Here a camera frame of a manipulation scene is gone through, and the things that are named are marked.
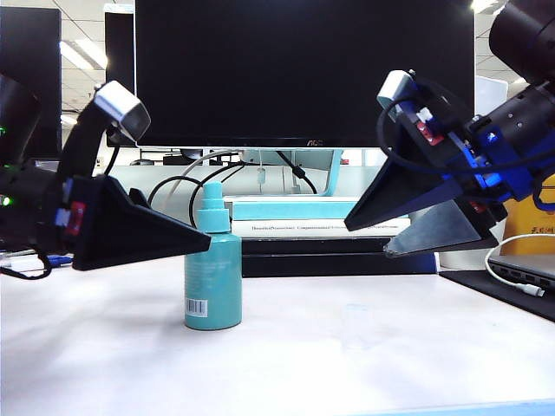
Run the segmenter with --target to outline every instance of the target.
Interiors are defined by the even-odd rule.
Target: ceiling light
[[[75,41],[79,47],[89,55],[96,63],[98,63],[102,69],[106,69],[106,65],[108,64],[108,59],[106,54],[101,51],[101,49],[96,46],[93,41],[90,39],[78,39]]]
[[[480,13],[496,3],[497,0],[474,0],[470,7],[474,9],[474,13]]]
[[[60,116],[60,120],[62,121],[62,123],[68,124],[70,126],[74,126],[75,124],[77,124],[77,120],[74,119],[73,117],[70,117],[66,114],[62,114]]]
[[[75,50],[64,41],[60,42],[60,52],[62,52],[62,55],[79,69],[93,69],[93,66],[88,63],[85,58],[75,52]]]

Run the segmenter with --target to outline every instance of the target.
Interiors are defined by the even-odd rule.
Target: white desk surface
[[[555,397],[555,325],[441,277],[245,279],[243,323],[198,332],[182,323],[182,262],[3,276],[2,415],[328,415]]]

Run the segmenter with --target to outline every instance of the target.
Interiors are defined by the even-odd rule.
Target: barcode
[[[197,316],[198,318],[208,317],[208,301],[189,299],[185,300],[186,311],[189,316]]]

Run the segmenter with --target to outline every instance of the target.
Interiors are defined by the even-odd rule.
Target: black monitor screen
[[[131,13],[104,14],[106,44],[106,82],[118,81],[129,91],[135,90],[134,16]]]
[[[473,108],[470,0],[135,1],[142,146],[375,146],[375,97],[414,69]]]
[[[25,155],[57,158],[62,147],[60,10],[0,8],[0,73],[27,87],[41,102]]]

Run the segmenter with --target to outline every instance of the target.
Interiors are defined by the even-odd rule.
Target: green led light
[[[5,197],[5,196],[0,197],[0,204],[2,204],[2,206],[11,205],[13,202],[14,201],[12,201],[10,197]]]

